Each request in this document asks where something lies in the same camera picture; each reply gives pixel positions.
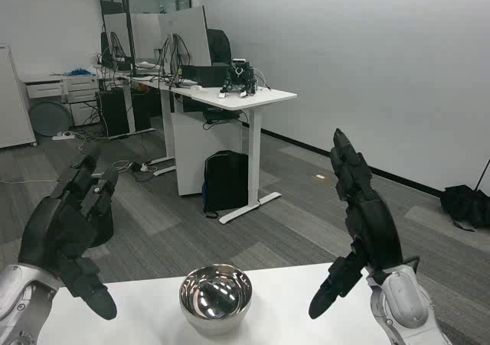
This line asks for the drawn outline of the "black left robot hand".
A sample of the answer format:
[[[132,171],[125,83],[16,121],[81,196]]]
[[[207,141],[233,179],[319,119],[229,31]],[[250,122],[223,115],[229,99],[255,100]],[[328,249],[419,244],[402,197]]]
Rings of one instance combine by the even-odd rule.
[[[88,249],[108,242],[114,233],[112,196],[119,173],[108,168],[94,177],[100,149],[76,156],[29,218],[18,261],[50,272],[68,291],[100,317],[112,320],[116,304],[100,281],[100,270]]]

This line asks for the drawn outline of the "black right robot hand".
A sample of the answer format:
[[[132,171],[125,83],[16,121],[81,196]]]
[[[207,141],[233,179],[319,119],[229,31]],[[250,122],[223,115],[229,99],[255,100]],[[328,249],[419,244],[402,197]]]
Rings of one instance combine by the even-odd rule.
[[[360,281],[364,268],[390,269],[403,263],[400,238],[394,218],[380,194],[372,187],[372,173],[362,153],[357,152],[341,129],[333,135],[330,151],[337,177],[339,199],[348,204],[345,225],[352,238],[351,252],[338,257],[328,269],[310,305],[309,316],[323,315],[337,297],[345,297]]]

